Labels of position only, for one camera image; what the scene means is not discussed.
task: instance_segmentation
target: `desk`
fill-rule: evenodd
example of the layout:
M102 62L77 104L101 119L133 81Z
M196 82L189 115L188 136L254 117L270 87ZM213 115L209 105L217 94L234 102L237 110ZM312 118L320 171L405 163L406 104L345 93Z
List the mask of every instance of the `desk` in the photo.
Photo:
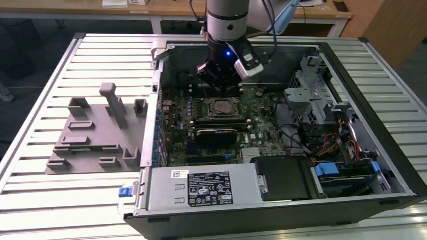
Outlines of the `desk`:
M205 13L205 0L194 0L193 8L198 16ZM338 37L349 12L338 12L332 3L297 8L292 24L332 25L328 37ZM154 34L161 34L161 21L194 21L189 0L150 0L148 5L128 8L102 9L102 0L0 0L0 18L56 19L56 20L148 20Z

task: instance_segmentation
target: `warning label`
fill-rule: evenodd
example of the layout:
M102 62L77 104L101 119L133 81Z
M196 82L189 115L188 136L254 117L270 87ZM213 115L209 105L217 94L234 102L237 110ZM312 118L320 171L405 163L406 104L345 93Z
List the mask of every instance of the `warning label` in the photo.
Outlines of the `warning label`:
M229 172L188 174L188 205L205 207L233 204Z

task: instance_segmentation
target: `black plastic cover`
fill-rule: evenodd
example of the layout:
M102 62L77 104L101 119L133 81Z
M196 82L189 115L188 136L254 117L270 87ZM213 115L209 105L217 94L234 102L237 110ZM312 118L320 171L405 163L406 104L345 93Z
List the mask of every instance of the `black plastic cover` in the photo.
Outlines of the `black plastic cover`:
M316 189L310 161L304 156L258 156L252 161L266 184L264 202L324 198Z

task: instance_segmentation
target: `gray carpet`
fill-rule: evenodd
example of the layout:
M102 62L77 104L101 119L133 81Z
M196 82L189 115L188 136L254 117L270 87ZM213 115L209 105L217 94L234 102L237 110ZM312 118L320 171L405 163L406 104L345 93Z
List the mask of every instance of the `gray carpet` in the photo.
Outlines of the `gray carpet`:
M152 34L148 21L66 20L60 29L53 20L33 20L44 46L28 52L36 73L24 79L9 79L0 72L0 81L14 94L13 102L0 101L0 141L11 141L26 119L74 33ZM198 34L197 26L186 22L162 22L164 34ZM420 99L427 103L427 45L421 44L397 71ZM0 159L7 145L0 143Z

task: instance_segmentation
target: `blue tab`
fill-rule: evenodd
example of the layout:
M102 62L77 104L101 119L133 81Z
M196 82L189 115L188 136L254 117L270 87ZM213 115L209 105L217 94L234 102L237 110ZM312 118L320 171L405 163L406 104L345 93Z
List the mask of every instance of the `blue tab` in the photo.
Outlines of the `blue tab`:
M320 163L313 170L317 176L340 174L334 163Z
M120 197L120 198L133 197L132 192L133 192L132 187L120 187L118 197Z
M373 162L370 162L370 165L372 165L374 173L378 174L381 172L381 168L380 168L378 163L376 161L373 161Z
M157 160L158 159L158 153L157 152L153 152L152 153L152 160Z

